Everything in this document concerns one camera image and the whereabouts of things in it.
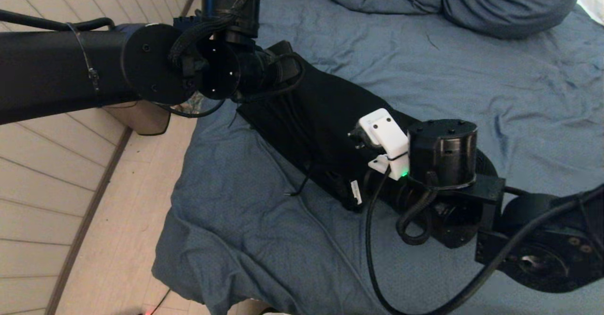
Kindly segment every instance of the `screw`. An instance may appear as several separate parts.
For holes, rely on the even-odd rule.
[[[572,246],[578,246],[581,243],[581,240],[576,237],[571,237],[568,239],[568,243]]]
[[[583,251],[586,254],[591,253],[591,246],[588,246],[587,244],[583,244],[583,246],[580,246],[579,250]]]

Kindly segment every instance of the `white label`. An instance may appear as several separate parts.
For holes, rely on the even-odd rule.
[[[363,203],[363,200],[361,199],[361,191],[359,189],[359,182],[356,180],[350,182],[350,188],[352,188],[352,194],[356,198],[356,205]]]

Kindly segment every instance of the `white clip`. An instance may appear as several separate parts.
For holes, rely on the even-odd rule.
[[[381,108],[359,119],[371,142],[380,145],[386,155],[379,155],[369,162],[369,167],[385,173],[390,165],[388,177],[397,181],[409,171],[409,139],[386,109]]]

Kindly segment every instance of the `black garment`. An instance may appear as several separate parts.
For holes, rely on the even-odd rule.
[[[388,110],[405,132],[417,119],[392,108],[385,100],[345,79],[326,74],[304,61],[306,75],[293,91],[243,104],[237,111],[289,162],[350,210],[359,210],[350,188],[373,188],[365,180],[367,163],[376,156],[356,149],[347,134],[359,118],[379,108]],[[477,173],[496,175],[492,163],[478,152]],[[390,203],[405,178],[388,180],[382,198]]]

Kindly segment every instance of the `black cylindrical actuator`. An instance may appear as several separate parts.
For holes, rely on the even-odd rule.
[[[0,124],[139,99],[180,104],[201,84],[168,62],[180,34],[162,24],[0,33]]]
[[[216,18],[220,14],[230,13],[236,0],[201,0],[202,19]],[[258,37],[260,0],[248,0],[233,25],[227,28],[248,38]]]
[[[436,190],[470,186],[476,180],[476,124],[459,119],[418,122],[408,128],[409,179]],[[429,178],[429,172],[436,180]]]

